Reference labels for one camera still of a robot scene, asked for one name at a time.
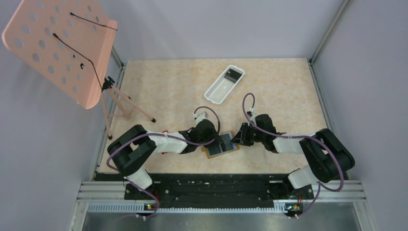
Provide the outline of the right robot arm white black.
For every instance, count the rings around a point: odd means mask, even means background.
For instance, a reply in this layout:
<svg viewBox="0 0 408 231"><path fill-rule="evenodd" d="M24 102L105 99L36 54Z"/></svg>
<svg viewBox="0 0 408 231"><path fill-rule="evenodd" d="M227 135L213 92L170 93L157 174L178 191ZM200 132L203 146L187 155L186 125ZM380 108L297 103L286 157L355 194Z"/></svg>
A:
<svg viewBox="0 0 408 231"><path fill-rule="evenodd" d="M355 166L353 156L328 128L310 135L278 133L267 114L253 116L242 123L231 141L243 146L258 142L273 153L303 154L307 165L282 180L282 189L286 193L314 183L339 192L344 186L344 173Z"/></svg>

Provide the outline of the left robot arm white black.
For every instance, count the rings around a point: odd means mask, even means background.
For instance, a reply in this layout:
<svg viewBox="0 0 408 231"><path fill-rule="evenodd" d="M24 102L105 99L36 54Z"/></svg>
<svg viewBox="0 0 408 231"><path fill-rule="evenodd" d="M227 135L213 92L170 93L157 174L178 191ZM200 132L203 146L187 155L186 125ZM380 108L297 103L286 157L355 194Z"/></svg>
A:
<svg viewBox="0 0 408 231"><path fill-rule="evenodd" d="M122 177L145 190L153 184L153 180L143 165L152 154L189 154L199 146L214 143L218 137L219 132L208 119L197 122L188 130L174 133L151 132L142 125L135 125L108 146L107 165L113 161Z"/></svg>

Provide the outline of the black credit card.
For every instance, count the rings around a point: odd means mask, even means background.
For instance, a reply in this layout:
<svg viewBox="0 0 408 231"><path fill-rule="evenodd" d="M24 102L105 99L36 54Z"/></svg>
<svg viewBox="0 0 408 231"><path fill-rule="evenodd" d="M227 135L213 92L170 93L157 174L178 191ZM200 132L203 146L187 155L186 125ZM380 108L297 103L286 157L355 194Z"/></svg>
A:
<svg viewBox="0 0 408 231"><path fill-rule="evenodd" d="M223 153L231 152L231 151L236 150L236 148L237 148L236 144L231 142L231 139L233 138L233 134L231 132L224 133L224 134L220 135L220 137L222 139L222 143L220 144L220 148L221 148L221 151Z"/></svg>

